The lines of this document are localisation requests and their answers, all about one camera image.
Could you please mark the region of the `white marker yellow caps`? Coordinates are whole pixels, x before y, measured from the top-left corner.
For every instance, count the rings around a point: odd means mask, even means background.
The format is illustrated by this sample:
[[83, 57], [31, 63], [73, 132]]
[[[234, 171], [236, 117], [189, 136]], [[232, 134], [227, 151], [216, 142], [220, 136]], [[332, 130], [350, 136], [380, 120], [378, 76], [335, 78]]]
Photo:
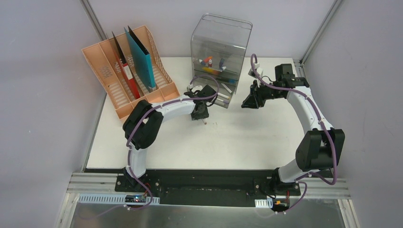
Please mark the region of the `white marker yellow caps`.
[[222, 93], [218, 93], [218, 96], [223, 97], [225, 99], [230, 99], [230, 96], [224, 95]]

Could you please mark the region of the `black highlighter blue cap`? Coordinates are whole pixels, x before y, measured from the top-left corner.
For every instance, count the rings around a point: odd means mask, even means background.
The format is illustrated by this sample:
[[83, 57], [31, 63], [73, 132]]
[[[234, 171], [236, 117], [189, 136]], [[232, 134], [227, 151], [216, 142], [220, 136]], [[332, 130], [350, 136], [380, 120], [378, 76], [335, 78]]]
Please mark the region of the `black highlighter blue cap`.
[[231, 85], [236, 85], [237, 82], [238, 82], [237, 80], [233, 80], [233, 79], [228, 80], [228, 83], [231, 84]]

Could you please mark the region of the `white marker green cap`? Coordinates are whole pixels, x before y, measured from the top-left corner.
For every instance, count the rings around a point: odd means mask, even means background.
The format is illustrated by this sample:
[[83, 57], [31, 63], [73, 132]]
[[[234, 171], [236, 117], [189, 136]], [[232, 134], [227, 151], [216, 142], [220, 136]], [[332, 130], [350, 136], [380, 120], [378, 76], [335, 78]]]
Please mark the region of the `white marker green cap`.
[[225, 88], [225, 90], [226, 90], [228, 93], [232, 94], [232, 90], [231, 90], [226, 84], [221, 83], [221, 85]]

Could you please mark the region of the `blue white small bottle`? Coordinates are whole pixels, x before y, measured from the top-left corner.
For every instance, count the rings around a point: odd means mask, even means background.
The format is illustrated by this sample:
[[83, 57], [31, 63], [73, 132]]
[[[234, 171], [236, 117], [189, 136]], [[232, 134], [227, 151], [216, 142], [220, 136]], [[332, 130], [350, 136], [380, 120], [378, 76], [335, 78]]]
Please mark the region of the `blue white small bottle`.
[[204, 62], [202, 59], [199, 59], [199, 63], [200, 63], [202, 66], [205, 66], [205, 65], [206, 65], [206, 62]]

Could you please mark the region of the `dark blue small bottle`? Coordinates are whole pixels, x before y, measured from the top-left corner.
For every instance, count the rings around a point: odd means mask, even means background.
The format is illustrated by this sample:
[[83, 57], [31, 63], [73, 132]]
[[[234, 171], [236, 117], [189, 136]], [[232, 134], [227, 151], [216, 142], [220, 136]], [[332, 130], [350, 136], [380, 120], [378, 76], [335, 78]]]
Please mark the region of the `dark blue small bottle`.
[[225, 59], [221, 58], [219, 61], [219, 69], [222, 69]]

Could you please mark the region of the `red orange small bottle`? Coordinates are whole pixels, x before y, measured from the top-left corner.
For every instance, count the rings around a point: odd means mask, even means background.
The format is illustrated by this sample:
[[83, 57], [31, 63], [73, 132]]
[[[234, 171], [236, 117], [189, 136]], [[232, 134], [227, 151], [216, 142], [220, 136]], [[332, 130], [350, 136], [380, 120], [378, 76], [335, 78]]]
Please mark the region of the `red orange small bottle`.
[[209, 57], [205, 58], [203, 61], [208, 63], [210, 59], [212, 59], [212, 56], [209, 56]]

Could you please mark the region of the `smoked clear drawer box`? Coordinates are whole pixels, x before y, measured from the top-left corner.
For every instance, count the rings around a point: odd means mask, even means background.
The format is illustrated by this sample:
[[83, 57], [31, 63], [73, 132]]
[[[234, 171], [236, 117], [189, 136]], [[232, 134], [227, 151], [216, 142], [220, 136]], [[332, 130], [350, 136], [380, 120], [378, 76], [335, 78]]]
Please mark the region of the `smoked clear drawer box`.
[[[247, 20], [235, 19], [217, 14], [206, 13], [202, 15], [191, 37], [191, 58], [193, 78], [195, 85], [210, 85], [212, 88], [230, 99], [217, 96], [226, 100], [229, 104], [216, 101], [215, 104], [223, 108], [228, 108], [233, 95], [237, 92], [241, 70], [248, 46], [253, 24]], [[212, 67], [208, 63], [202, 66], [199, 59], [212, 56]], [[227, 68], [219, 69], [220, 59], [225, 59], [223, 66]], [[209, 74], [202, 70], [208, 67], [220, 70], [218, 75]], [[237, 80], [236, 85], [228, 83], [229, 79]], [[221, 83], [226, 84], [232, 94], [228, 93]]]

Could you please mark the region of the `teal folder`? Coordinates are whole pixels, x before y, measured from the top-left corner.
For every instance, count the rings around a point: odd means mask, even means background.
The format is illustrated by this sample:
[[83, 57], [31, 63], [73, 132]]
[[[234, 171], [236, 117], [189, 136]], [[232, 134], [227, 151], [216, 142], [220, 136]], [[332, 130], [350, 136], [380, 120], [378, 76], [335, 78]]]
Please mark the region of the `teal folder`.
[[151, 55], [133, 30], [127, 26], [126, 38], [132, 54], [134, 68], [139, 79], [148, 92], [156, 90], [156, 82], [152, 66]]

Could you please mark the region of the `red folder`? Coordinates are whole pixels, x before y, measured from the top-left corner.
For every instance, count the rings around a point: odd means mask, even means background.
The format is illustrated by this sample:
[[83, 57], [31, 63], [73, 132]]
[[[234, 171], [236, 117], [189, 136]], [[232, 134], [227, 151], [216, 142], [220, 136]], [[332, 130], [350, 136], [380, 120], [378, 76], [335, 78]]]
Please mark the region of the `red folder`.
[[114, 33], [112, 33], [112, 35], [113, 35], [113, 41], [114, 41], [114, 44], [115, 44], [115, 47], [116, 47], [115, 57], [116, 57], [116, 60], [118, 62], [119, 68], [121, 70], [122, 76], [123, 76], [126, 84], [128, 85], [129, 90], [131, 91], [131, 94], [134, 96], [135, 99], [138, 99], [141, 96], [140, 96], [140, 93], [138, 91], [136, 82], [134, 80], [133, 73], [132, 73], [132, 71], [130, 69], [130, 66], [129, 66], [125, 56], [124, 56], [124, 53], [123, 53], [123, 51], [122, 51], [122, 49], [121, 49], [121, 47], [119, 45], [119, 42], [118, 42], [116, 36], [114, 35]]

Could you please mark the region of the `white marker purple cap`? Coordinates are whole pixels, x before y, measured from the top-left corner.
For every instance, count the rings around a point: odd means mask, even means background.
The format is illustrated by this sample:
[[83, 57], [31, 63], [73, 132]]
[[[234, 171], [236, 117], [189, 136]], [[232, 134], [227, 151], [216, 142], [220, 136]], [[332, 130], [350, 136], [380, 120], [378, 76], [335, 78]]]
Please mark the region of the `white marker purple cap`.
[[229, 102], [228, 101], [226, 101], [226, 100], [222, 100], [222, 99], [219, 99], [219, 98], [216, 98], [216, 100], [215, 101], [219, 101], [219, 102], [222, 102], [222, 103], [224, 103], [224, 104], [229, 104]]

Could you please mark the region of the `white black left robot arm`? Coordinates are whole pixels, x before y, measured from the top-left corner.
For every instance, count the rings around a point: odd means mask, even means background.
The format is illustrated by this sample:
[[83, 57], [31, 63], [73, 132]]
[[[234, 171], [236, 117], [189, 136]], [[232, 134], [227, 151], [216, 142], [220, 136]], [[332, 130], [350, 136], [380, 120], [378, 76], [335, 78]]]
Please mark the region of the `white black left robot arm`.
[[214, 103], [218, 92], [211, 86], [191, 87], [183, 95], [159, 103], [141, 100], [137, 103], [123, 124], [126, 146], [128, 147], [127, 166], [124, 176], [126, 184], [133, 192], [140, 192], [145, 186], [147, 148], [150, 147], [162, 123], [173, 118], [190, 115], [192, 120], [209, 117], [207, 103]]

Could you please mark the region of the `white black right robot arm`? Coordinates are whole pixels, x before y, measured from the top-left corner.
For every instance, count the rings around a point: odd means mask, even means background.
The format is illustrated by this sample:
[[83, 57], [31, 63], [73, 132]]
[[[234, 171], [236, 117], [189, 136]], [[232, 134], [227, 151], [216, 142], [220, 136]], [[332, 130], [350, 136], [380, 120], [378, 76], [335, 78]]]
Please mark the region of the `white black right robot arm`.
[[344, 131], [336, 129], [324, 117], [314, 101], [308, 81], [295, 76], [290, 64], [276, 66], [276, 79], [270, 83], [263, 80], [262, 73], [259, 63], [252, 62], [249, 75], [255, 79], [241, 107], [259, 109], [268, 100], [284, 98], [294, 109], [304, 131], [294, 160], [275, 170], [270, 190], [277, 195], [283, 194], [289, 183], [311, 175], [334, 185], [345, 141]]

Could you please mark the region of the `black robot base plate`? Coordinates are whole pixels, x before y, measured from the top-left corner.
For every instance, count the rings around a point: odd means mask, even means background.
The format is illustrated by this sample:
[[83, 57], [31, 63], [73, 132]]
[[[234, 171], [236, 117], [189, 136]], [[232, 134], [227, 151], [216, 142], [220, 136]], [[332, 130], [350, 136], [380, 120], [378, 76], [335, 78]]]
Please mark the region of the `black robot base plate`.
[[116, 192], [144, 192], [148, 187], [160, 204], [254, 207], [255, 200], [300, 196], [295, 183], [280, 183], [275, 170], [146, 170], [137, 182], [122, 170]]

